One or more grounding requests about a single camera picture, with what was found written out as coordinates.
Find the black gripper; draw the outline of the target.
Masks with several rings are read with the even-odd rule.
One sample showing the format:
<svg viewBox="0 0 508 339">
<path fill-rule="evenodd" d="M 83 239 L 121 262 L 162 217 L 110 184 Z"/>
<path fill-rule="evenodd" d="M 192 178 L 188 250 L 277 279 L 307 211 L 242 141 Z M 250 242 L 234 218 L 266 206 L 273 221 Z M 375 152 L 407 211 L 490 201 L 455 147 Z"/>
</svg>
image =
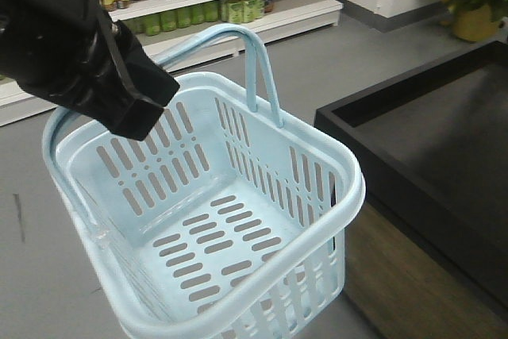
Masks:
<svg viewBox="0 0 508 339">
<path fill-rule="evenodd" d="M 146 55 L 124 22 L 113 26 L 116 52 L 96 33 L 69 64 L 58 62 L 48 79 L 17 83 L 29 94 L 93 118 L 115 135 L 142 141 L 179 83 Z"/>
</svg>

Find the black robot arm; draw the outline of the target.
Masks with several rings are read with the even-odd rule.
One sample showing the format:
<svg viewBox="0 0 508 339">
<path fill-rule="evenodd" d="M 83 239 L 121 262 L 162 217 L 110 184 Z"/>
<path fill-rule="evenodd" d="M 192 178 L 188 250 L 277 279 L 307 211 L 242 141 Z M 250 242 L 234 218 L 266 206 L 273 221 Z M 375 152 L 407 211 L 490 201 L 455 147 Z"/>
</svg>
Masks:
<svg viewBox="0 0 508 339">
<path fill-rule="evenodd" d="M 1 0 L 1 73 L 137 141 L 179 89 L 101 0 Z"/>
</svg>

